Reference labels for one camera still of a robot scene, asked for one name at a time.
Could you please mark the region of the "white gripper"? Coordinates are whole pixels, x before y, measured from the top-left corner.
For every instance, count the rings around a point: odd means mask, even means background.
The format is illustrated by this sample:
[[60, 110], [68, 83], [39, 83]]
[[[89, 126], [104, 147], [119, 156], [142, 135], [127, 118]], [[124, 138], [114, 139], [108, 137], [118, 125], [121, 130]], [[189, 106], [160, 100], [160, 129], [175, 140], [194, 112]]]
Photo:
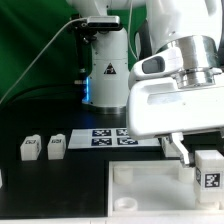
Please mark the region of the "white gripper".
[[178, 47], [133, 66], [126, 124], [129, 135], [136, 140], [170, 134], [169, 143], [180, 156], [182, 166], [193, 167], [194, 156], [183, 145], [183, 134], [224, 128], [224, 72], [214, 71], [213, 85], [180, 89], [174, 76], [182, 67]]

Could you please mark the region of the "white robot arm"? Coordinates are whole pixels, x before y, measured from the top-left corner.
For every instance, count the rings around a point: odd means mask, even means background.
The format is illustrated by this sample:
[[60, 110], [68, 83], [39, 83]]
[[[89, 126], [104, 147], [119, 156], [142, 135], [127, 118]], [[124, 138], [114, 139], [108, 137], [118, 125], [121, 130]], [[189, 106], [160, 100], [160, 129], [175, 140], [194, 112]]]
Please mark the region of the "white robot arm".
[[147, 9], [146, 40], [135, 38], [138, 61], [129, 76], [127, 124], [136, 139], [168, 137], [192, 157], [181, 134], [224, 128], [224, 0], [125, 0]]

